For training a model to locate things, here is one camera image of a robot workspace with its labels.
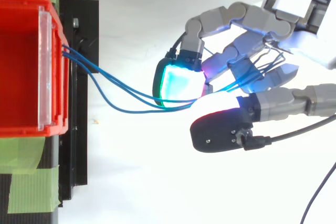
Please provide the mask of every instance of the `white surface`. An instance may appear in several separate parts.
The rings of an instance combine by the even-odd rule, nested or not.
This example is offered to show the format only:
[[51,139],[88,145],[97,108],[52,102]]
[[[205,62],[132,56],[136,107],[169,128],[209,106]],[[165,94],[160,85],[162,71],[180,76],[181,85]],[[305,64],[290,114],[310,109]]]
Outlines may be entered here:
[[[130,86],[151,93],[156,64],[183,32],[185,22],[234,1],[260,2],[100,0],[100,66]],[[213,51],[223,49],[241,32],[235,27],[206,38],[206,46]],[[336,80],[334,71],[308,59],[287,59],[301,65],[287,87]],[[96,76],[115,104],[145,108]],[[224,74],[215,87],[232,80],[232,75]],[[335,123],[257,151],[203,154],[192,147],[188,111],[122,114],[109,108],[89,81],[88,113],[89,185],[76,188],[74,198],[64,202],[60,224],[299,223],[336,159]],[[254,133],[275,136],[318,120],[300,115],[256,123]],[[336,174],[305,224],[336,222],[335,184]]]

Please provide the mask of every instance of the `red plastic bin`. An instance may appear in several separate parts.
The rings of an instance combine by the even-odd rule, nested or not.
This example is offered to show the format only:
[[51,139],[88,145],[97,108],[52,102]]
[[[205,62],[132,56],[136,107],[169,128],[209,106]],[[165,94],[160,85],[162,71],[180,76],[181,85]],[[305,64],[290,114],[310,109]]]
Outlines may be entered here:
[[50,0],[0,0],[0,138],[68,130],[68,45]]

